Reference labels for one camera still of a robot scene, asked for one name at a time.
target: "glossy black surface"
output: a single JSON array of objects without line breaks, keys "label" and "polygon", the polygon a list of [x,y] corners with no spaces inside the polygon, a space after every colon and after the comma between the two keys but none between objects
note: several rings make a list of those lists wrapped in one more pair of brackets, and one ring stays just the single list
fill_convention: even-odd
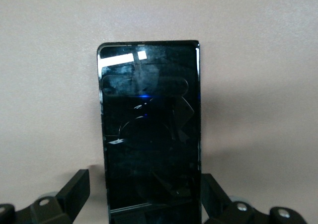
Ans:
[{"label": "glossy black surface", "polygon": [[97,60],[110,222],[200,223],[198,41],[102,44]]}]

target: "silver screw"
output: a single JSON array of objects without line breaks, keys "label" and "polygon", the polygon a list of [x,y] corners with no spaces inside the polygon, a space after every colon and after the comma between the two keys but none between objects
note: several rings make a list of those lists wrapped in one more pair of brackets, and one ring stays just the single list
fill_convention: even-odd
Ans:
[{"label": "silver screw", "polygon": [[290,218],[289,212],[285,209],[279,209],[278,210],[279,215],[281,215],[284,218]]},{"label": "silver screw", "polygon": [[39,205],[40,206],[47,205],[49,203],[49,201],[50,201],[49,199],[43,199],[42,201],[39,202]]},{"label": "silver screw", "polygon": [[238,209],[245,212],[247,211],[247,206],[244,203],[238,203]]}]

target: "beige surface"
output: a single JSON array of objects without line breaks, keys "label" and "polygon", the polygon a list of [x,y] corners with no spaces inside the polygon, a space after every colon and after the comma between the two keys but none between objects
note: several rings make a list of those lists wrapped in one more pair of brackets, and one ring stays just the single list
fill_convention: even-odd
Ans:
[{"label": "beige surface", "polygon": [[200,41],[203,170],[318,223],[318,0],[0,0],[0,203],[90,166],[75,223],[107,223],[96,49]]}]

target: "black smartphone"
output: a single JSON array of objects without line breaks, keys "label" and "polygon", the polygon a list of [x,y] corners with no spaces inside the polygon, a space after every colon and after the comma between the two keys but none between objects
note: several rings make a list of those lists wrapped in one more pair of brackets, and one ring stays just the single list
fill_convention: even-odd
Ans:
[{"label": "black smartphone", "polygon": [[199,42],[97,50],[110,224],[200,224]]}]

